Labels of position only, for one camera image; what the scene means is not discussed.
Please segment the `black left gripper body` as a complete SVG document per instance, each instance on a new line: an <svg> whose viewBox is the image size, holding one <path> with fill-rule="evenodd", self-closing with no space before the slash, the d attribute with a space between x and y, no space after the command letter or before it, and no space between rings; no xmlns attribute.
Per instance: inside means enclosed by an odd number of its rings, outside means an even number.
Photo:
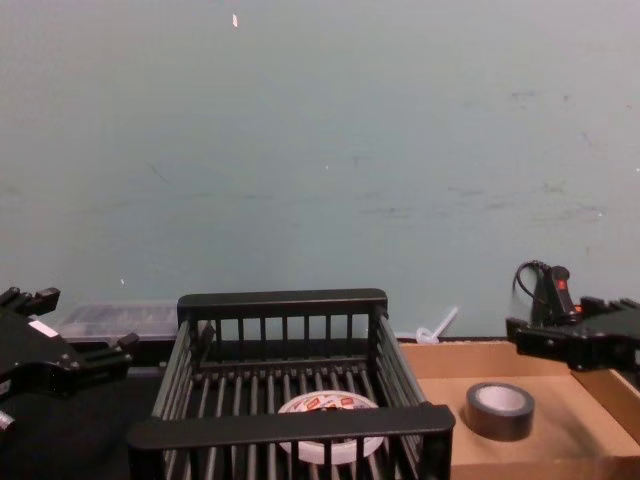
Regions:
<svg viewBox="0 0 640 480"><path fill-rule="evenodd" d="M22 393L64 396L80 355L55 330L19 314L1 315L1 399Z"/></svg>

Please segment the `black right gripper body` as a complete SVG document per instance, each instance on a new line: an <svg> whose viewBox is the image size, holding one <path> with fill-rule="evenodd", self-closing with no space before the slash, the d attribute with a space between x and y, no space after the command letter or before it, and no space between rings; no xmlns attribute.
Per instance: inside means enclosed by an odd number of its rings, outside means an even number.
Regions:
<svg viewBox="0 0 640 480"><path fill-rule="evenodd" d="M576 371L639 372L639 320L608 319L577 327L569 341L569 367Z"/></svg>

